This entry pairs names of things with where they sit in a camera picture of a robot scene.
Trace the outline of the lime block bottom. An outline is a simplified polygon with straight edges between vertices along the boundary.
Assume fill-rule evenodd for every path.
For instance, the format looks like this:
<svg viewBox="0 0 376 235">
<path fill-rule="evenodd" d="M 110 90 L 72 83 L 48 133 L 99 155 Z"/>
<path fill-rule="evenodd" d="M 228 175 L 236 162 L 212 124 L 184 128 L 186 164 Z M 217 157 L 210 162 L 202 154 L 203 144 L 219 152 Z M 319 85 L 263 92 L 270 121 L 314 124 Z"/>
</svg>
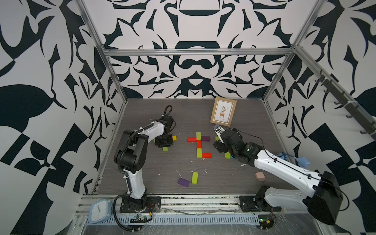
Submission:
<svg viewBox="0 0 376 235">
<path fill-rule="evenodd" d="M 198 159 L 202 159 L 203 157 L 202 157 L 202 149 L 201 148 L 198 148 L 197 149 L 197 158 Z"/>
</svg>

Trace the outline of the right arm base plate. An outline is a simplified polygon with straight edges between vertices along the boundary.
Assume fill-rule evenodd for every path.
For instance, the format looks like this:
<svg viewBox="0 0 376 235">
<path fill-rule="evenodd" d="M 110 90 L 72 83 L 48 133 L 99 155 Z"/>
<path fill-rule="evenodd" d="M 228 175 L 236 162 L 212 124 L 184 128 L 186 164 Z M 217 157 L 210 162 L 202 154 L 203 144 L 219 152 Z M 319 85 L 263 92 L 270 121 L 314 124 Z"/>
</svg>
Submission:
<svg viewBox="0 0 376 235">
<path fill-rule="evenodd" d="M 240 196 L 240 208 L 243 212 L 281 212 L 281 207 L 270 206 L 264 198 L 256 196 Z"/>
</svg>

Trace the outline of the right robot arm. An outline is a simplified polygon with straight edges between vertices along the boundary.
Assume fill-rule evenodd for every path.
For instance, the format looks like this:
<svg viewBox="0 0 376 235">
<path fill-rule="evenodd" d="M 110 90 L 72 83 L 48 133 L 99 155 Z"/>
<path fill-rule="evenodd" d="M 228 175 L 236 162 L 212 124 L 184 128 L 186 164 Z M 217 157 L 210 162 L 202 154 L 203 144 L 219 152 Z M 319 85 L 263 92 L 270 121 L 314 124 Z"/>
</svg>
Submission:
<svg viewBox="0 0 376 235">
<path fill-rule="evenodd" d="M 341 204 L 348 197 L 332 173 L 304 169 L 273 155 L 264 145 L 245 143 L 243 132 L 235 128 L 224 129 L 216 124 L 213 129 L 219 138 L 213 144 L 218 152 L 228 152 L 239 162 L 269 172 L 296 188 L 281 190 L 263 186 L 254 199 L 258 210 L 292 208 L 308 212 L 324 224 L 336 224 Z"/>
</svg>

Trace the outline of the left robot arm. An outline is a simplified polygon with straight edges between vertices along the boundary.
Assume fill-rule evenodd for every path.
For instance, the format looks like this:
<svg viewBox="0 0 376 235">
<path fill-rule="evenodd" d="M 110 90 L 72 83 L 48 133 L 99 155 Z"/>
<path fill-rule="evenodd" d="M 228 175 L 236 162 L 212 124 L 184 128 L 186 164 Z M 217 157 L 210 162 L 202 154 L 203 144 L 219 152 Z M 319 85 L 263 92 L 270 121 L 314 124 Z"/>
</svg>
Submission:
<svg viewBox="0 0 376 235">
<path fill-rule="evenodd" d="M 126 212 L 140 211 L 146 207 L 147 190 L 142 168 L 146 162 L 148 144 L 154 142 L 158 148 L 168 148 L 173 144 L 170 132 L 176 122 L 170 115 L 172 109 L 172 105 L 168 105 L 160 118 L 152 119 L 148 125 L 137 130 L 125 130 L 122 133 L 114 162 L 128 187 L 127 195 L 122 197 Z"/>
</svg>

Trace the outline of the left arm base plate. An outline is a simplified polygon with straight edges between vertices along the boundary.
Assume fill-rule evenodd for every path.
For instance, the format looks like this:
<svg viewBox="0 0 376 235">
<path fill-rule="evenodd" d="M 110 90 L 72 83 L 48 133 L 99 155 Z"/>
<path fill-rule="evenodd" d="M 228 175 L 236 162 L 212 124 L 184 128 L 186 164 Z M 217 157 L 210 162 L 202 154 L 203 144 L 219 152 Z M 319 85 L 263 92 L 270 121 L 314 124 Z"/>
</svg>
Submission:
<svg viewBox="0 0 376 235">
<path fill-rule="evenodd" d="M 154 212 L 160 209 L 162 198 L 159 196 L 144 196 L 134 199 L 130 196 L 122 197 L 120 213 Z"/>
</svg>

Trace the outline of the purple block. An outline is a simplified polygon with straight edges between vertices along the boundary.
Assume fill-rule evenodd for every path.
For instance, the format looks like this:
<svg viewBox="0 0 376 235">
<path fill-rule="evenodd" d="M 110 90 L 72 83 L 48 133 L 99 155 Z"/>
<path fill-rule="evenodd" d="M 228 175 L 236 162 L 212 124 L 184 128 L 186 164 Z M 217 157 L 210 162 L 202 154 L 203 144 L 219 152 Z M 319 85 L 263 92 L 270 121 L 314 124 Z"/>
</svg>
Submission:
<svg viewBox="0 0 376 235">
<path fill-rule="evenodd" d="M 202 136 L 201 137 L 201 141 L 203 141 L 203 142 L 210 142 L 211 138 L 209 136 Z"/>
<path fill-rule="evenodd" d="M 179 178 L 178 179 L 178 184 L 181 185 L 181 186 L 184 186 L 184 187 L 188 188 L 190 186 L 190 181 L 186 180 L 186 179 L 183 179 L 183 178 Z"/>
</svg>

